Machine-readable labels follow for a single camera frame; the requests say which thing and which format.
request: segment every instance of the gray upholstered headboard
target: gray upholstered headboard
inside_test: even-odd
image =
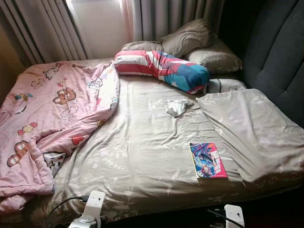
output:
[[[244,82],[304,127],[304,0],[268,0],[244,57]]]

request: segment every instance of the black cable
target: black cable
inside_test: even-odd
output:
[[[218,80],[218,83],[219,83],[219,92],[221,93],[222,92],[222,83],[218,78],[217,78],[217,80]]]
[[[76,197],[71,197],[71,198],[68,198],[64,201],[62,201],[61,203],[59,203],[47,216],[47,228],[48,228],[48,224],[49,224],[49,218],[51,217],[51,215],[53,214],[53,212],[62,204],[64,204],[65,202],[69,201],[69,200],[73,200],[73,199],[80,199],[82,200],[83,197],[82,196],[76,196]]]
[[[226,216],[223,216],[223,215],[221,215],[221,214],[218,214],[218,213],[216,213],[216,212],[214,212],[214,211],[212,211],[212,210],[207,210],[207,211],[210,212],[210,213],[212,213],[212,214],[215,214],[215,215],[217,215],[217,216],[219,216],[219,217],[221,217],[221,218],[223,218],[223,219],[225,219],[225,220],[227,220],[227,221],[229,221],[229,222],[232,222],[233,224],[237,225],[238,227],[245,228],[245,227],[242,226],[241,224],[237,223],[236,221],[233,221],[232,219],[227,218]]]

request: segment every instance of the striped bolster pillow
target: striped bolster pillow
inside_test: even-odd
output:
[[[205,67],[157,51],[120,51],[114,64],[120,75],[153,76],[189,94],[204,90],[209,82]]]

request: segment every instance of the book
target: book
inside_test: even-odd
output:
[[[223,162],[214,143],[190,143],[192,160],[198,178],[226,178]]]

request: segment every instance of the mattress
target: mattress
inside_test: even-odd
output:
[[[90,64],[99,62],[91,60]],[[184,98],[194,105],[183,115],[166,113],[169,102]],[[54,195],[34,198],[22,213],[3,218],[2,222],[44,226],[44,218],[58,203],[92,190],[105,193],[102,215],[111,222],[252,200],[300,185],[295,181],[265,189],[246,188],[231,156],[233,147],[216,133],[195,98],[153,77],[121,76],[119,103],[113,117],[101,123],[64,162],[54,177]],[[189,148],[193,142],[215,143],[228,178],[196,178]],[[71,200],[54,212],[51,221],[70,222],[83,212],[84,206]]]

